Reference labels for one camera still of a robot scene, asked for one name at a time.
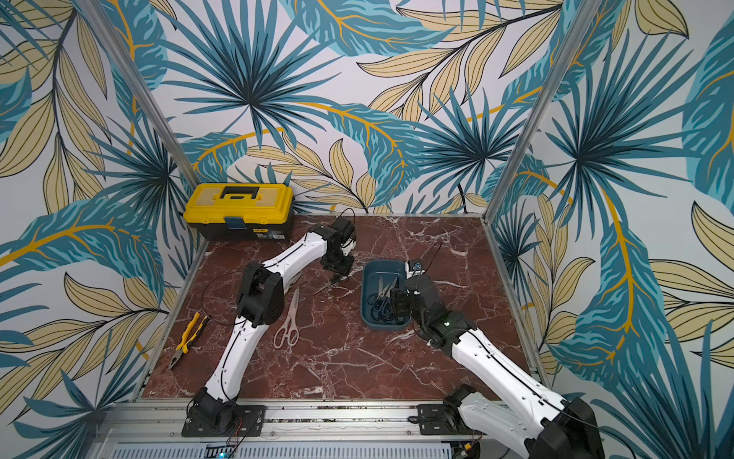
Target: black mounting plate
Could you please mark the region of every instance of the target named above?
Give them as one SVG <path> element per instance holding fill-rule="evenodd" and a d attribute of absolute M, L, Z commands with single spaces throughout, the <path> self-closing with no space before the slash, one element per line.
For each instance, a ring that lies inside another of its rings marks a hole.
<path fill-rule="evenodd" d="M 424 419 L 418 423 L 421 435 L 472 435 L 461 419 L 454 419 L 454 415 L 446 410 L 444 404 L 417 405 L 418 418 Z"/>
<path fill-rule="evenodd" d="M 260 431 L 263 429 L 263 420 L 265 419 L 265 405 L 234 405 L 234 419 L 242 419 L 242 425 L 238 433 L 233 429 L 226 433 L 218 433 L 207 422 L 197 421 L 190 416 L 186 418 L 183 429 L 181 429 L 182 437 L 230 437 L 243 436 L 246 433 L 248 437 L 259 437 Z"/>

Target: red marble surface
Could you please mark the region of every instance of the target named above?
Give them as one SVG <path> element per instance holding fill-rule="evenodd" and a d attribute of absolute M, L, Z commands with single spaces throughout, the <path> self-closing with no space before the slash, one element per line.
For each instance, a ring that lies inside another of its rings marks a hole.
<path fill-rule="evenodd" d="M 292 240 L 314 223 L 333 217 L 297 217 Z M 468 383 L 487 397 L 497 397 L 479 379 L 441 351 L 414 336 L 374 331 L 360 317 L 364 265 L 374 259 L 422 256 L 436 239 L 444 242 L 429 271 L 448 308 L 463 312 L 514 362 L 527 369 L 515 324 L 487 239 L 478 218 L 357 217 L 357 247 L 352 277 L 331 290 L 313 292 L 330 279 L 318 262 L 302 271 L 286 295 L 282 317 L 265 333 L 244 375 L 241 398 L 434 400 Z M 288 244 L 220 242 L 209 245 L 199 273 L 167 337 L 165 348 L 143 397 L 191 397 L 207 381 L 230 337 L 230 328 L 209 322 L 192 350 L 168 369 L 186 324 L 204 308 L 220 322 L 234 321 L 233 299 L 241 270 L 252 260 L 265 261 Z M 300 287 L 296 323 L 300 340 L 276 350 L 275 331 L 283 323 L 292 292 Z"/>

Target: vent grille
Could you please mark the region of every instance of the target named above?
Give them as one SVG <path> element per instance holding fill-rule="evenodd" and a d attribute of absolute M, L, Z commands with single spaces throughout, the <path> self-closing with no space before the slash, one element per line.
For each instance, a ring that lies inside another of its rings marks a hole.
<path fill-rule="evenodd" d="M 231 451 L 224 443 L 121 443 L 111 459 L 451 459 L 448 444 L 417 442 L 248 442 Z"/>

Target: toolbox handle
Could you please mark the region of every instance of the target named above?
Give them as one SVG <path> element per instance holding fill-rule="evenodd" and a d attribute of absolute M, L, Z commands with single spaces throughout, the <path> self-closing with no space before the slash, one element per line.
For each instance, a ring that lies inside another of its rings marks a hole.
<path fill-rule="evenodd" d="M 222 190 L 222 195 L 219 199 L 224 199 L 226 195 L 250 195 L 252 199 L 255 199 L 260 191 L 260 187 L 225 187 Z M 242 199 L 244 196 L 231 196 L 230 199 Z"/>

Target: wallpaper wall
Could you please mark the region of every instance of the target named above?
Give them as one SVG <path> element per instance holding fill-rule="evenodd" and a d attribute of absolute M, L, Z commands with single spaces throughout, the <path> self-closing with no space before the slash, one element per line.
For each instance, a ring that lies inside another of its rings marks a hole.
<path fill-rule="evenodd" d="M 493 222 L 524 325 L 637 457 L 731 458 L 734 5 L 610 0 L 590 27 Z"/>
<path fill-rule="evenodd" d="M 159 13 L 107 4 L 155 88 Z M 0 52 L 1 455 L 74 458 L 138 383 L 198 238 L 175 165 L 69 0 L 1 0 Z"/>
<path fill-rule="evenodd" d="M 301 212 L 462 212 L 462 192 L 480 212 L 579 3 L 171 0 L 144 73 L 202 181 L 287 183 Z"/>

